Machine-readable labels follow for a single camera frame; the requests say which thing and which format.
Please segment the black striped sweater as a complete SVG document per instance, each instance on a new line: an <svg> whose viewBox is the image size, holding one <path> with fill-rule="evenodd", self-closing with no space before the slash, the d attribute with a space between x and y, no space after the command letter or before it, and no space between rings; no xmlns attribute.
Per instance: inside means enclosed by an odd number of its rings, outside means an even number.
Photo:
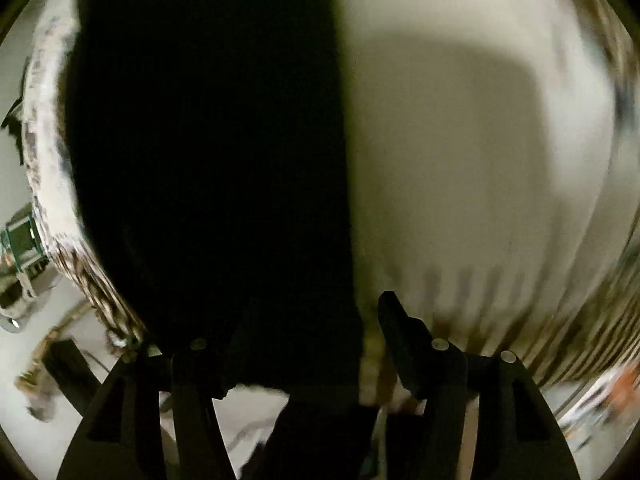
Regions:
<svg viewBox="0 0 640 480"><path fill-rule="evenodd" d="M229 479L214 402L288 400L254 479L367 479L333 0L77 0L65 123L107 277L160 355L183 474Z"/></svg>

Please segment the floral bed blanket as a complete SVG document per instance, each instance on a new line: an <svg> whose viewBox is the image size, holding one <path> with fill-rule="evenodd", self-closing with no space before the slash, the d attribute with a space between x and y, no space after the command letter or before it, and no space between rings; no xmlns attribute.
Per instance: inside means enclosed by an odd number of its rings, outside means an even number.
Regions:
<svg viewBox="0 0 640 480"><path fill-rule="evenodd" d="M608 0L333 0L360 380L394 292L437 337L537 384L639 355L639 52ZM78 205L65 89L77 0L44 0L23 87L32 204L56 266L128 344L140 318Z"/></svg>

